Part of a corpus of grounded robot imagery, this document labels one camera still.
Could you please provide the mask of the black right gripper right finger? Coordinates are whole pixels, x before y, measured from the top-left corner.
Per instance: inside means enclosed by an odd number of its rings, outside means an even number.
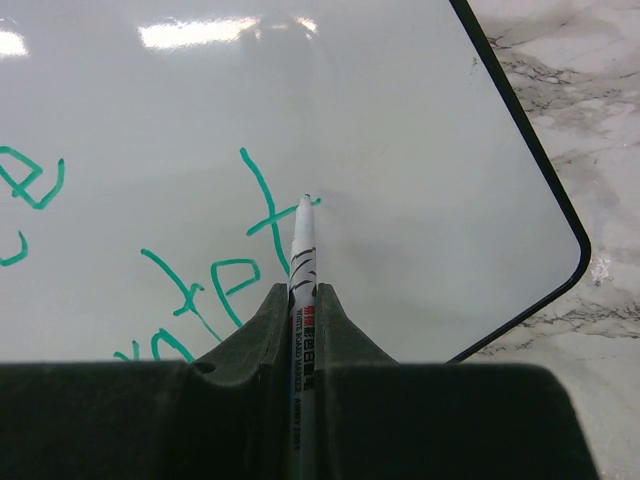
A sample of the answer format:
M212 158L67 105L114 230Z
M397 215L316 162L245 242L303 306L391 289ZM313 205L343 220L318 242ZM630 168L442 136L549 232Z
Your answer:
M321 284L316 449L322 479L594 479L569 395L528 364L404 364Z

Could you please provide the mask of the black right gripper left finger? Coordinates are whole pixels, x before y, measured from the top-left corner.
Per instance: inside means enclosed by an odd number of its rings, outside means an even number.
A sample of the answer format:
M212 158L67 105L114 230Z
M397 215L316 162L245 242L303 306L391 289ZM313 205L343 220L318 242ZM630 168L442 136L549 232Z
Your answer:
M280 479L287 292L182 361L3 364L5 479Z

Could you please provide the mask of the green white marker pen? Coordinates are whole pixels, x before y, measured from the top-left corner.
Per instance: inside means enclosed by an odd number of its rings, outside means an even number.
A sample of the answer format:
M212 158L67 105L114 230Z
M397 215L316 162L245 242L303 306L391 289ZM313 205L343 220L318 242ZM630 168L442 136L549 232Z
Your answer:
M291 414L289 477L315 479L315 310L317 296L316 243L311 197L296 209L291 248L288 317L291 324Z

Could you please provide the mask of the black framed whiteboard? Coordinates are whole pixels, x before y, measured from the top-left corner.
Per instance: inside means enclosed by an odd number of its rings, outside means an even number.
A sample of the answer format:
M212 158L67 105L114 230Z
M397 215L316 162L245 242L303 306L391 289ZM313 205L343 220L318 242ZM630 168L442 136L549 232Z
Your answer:
M192 359L317 275L399 361L462 356L589 240L463 2L5 1L1 358Z

